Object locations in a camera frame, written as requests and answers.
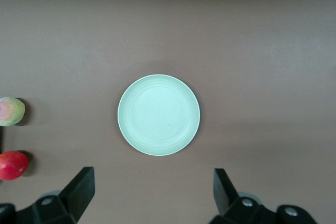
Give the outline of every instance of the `round plate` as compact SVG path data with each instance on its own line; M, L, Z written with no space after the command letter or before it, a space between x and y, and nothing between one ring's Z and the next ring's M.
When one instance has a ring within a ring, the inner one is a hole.
M130 85L121 97L118 123L138 151L164 156L183 149L195 136L199 106L191 89L175 77L154 74Z

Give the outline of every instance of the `plate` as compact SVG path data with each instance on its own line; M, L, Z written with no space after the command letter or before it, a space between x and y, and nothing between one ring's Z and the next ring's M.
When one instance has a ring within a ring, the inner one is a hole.
M118 107L124 138L138 151L153 156L182 150L194 138L199 120L193 91L164 74L146 76L131 84Z

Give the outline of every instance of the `screw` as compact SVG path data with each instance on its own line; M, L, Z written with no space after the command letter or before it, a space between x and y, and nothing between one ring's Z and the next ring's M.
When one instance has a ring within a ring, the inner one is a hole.
M46 198L41 202L41 205L45 206L47 204L50 204L52 202L53 198Z
M251 207L251 206L253 206L253 202L250 199L247 199L247 198L243 199L242 203L243 203L243 205L245 207Z
M285 212L286 212L286 214L294 216L294 217L298 215L298 212L296 212L296 210L294 208L291 208L291 207L286 207Z

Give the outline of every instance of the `apple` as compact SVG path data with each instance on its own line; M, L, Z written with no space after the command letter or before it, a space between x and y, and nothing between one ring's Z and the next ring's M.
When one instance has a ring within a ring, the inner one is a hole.
M22 101L12 97L0 99L0 126L12 126L23 118L26 107Z
M28 157L21 152L0 154L0 179L13 180L20 177L28 167Z

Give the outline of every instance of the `red fruit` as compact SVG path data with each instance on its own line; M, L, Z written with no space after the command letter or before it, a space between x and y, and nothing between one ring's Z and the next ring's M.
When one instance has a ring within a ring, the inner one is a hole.
M21 152L0 154L0 179L13 180L20 177L28 167L28 158Z

